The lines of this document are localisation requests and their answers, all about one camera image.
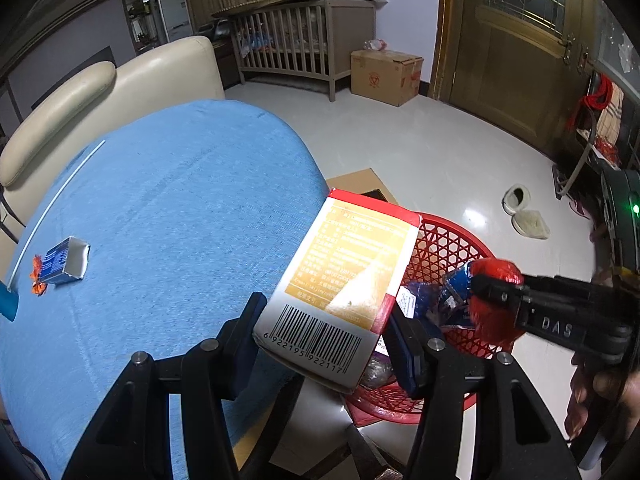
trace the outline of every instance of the brown cardboard on floor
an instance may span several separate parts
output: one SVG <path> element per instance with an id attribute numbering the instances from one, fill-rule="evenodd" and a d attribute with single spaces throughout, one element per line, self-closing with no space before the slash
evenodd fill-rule
<path id="1" fill-rule="evenodd" d="M 393 50 L 351 53 L 351 92 L 400 106 L 418 95 L 423 59 Z"/>
<path id="2" fill-rule="evenodd" d="M 377 176 L 371 168 L 329 178 L 326 182 L 329 187 L 335 187 L 357 194 L 370 194 L 373 198 L 380 198 L 376 196 L 377 193 L 375 193 L 379 191 L 387 202 L 399 205 L 391 192 L 382 184 L 379 176 Z"/>

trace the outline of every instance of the door handle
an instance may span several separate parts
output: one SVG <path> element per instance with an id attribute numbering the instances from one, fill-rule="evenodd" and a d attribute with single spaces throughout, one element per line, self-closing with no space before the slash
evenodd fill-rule
<path id="1" fill-rule="evenodd" d="M 578 74 L 584 74 L 584 67 L 589 60 L 589 47 L 582 44 L 580 48 L 580 57 L 578 58 Z"/>
<path id="2" fill-rule="evenodd" d="M 571 49 L 574 46 L 575 36 L 573 34 L 569 34 L 566 37 L 566 41 L 558 41 L 562 46 L 564 46 L 564 56 L 562 56 L 562 61 L 565 65 L 569 66 L 571 64 Z"/>

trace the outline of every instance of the white tile floor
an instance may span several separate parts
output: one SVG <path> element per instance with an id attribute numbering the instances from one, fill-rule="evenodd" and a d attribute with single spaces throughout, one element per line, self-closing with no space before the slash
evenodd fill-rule
<path id="1" fill-rule="evenodd" d="M 348 89 L 331 103 L 316 92 L 249 82 L 227 90 L 226 98 L 286 121 L 326 178 L 373 168 L 402 206 L 464 226 L 523 272 L 581 280 L 593 274 L 591 222 L 574 214 L 568 199 L 556 200 L 551 162 L 478 118 L 422 96 L 396 108 Z M 529 188 L 530 208 L 542 213 L 551 229 L 549 240 L 524 238 L 511 226 L 500 201 L 515 183 Z M 563 428 L 573 373 L 570 352 L 524 336 L 514 355 Z M 470 476 L 474 417 L 473 408 L 465 413 L 461 480 Z M 295 473 L 306 471 L 344 441 L 349 422 L 335 394 L 307 381 L 273 461 Z M 362 431 L 406 461 L 415 427 L 379 422 Z M 353 464 L 344 465 L 326 478 L 354 478 L 352 469 Z"/>

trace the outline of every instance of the yellow label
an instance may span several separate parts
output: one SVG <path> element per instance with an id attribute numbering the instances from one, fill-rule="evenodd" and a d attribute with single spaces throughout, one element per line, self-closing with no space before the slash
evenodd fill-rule
<path id="1" fill-rule="evenodd" d="M 286 293 L 370 330 L 408 229 L 397 218 L 336 200 Z"/>

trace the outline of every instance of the white stick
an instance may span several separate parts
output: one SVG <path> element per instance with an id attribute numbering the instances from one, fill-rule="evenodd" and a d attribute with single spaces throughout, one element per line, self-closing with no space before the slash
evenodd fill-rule
<path id="1" fill-rule="evenodd" d="M 36 223 L 35 227 L 33 228 L 33 230 L 31 231 L 31 234 L 29 235 L 29 238 L 27 238 L 27 243 L 25 243 L 24 247 L 22 248 L 22 252 L 20 253 L 20 256 L 18 256 L 18 261 L 15 263 L 15 267 L 13 272 L 11 273 L 11 277 L 9 278 L 9 282 L 6 284 L 6 288 L 11 290 L 11 285 L 14 282 L 14 278 L 15 278 L 15 273 L 18 271 L 18 267 L 20 266 L 20 262 L 22 261 L 22 257 L 24 256 L 24 253 L 27 251 L 27 247 L 29 247 L 29 244 L 31 243 L 31 239 L 33 238 L 33 235 L 36 234 L 36 231 L 38 230 L 38 227 L 40 227 L 40 224 L 42 224 L 42 220 L 44 219 L 45 215 L 49 212 L 49 209 L 51 209 L 51 206 L 53 205 L 53 203 L 58 199 L 58 197 L 60 196 L 60 193 L 62 193 L 62 191 L 65 189 L 66 185 L 71 182 L 71 179 L 73 177 L 76 176 L 76 173 L 78 171 L 80 171 L 80 168 L 82 168 L 84 166 L 84 164 L 93 156 L 93 154 L 95 152 L 98 151 L 99 148 L 102 147 L 102 145 L 105 143 L 105 141 L 103 140 L 100 144 L 98 144 L 91 153 L 89 153 L 89 155 L 87 155 L 84 160 L 78 165 L 77 168 L 75 168 L 74 172 L 72 174 L 69 175 L 68 179 L 65 180 L 65 183 L 60 187 L 60 189 L 58 190 L 58 192 L 54 195 L 54 197 L 51 199 L 51 202 L 49 202 L 49 205 L 47 205 L 46 209 L 42 212 L 42 215 L 40 216 L 40 218 L 38 219 L 38 222 Z"/>

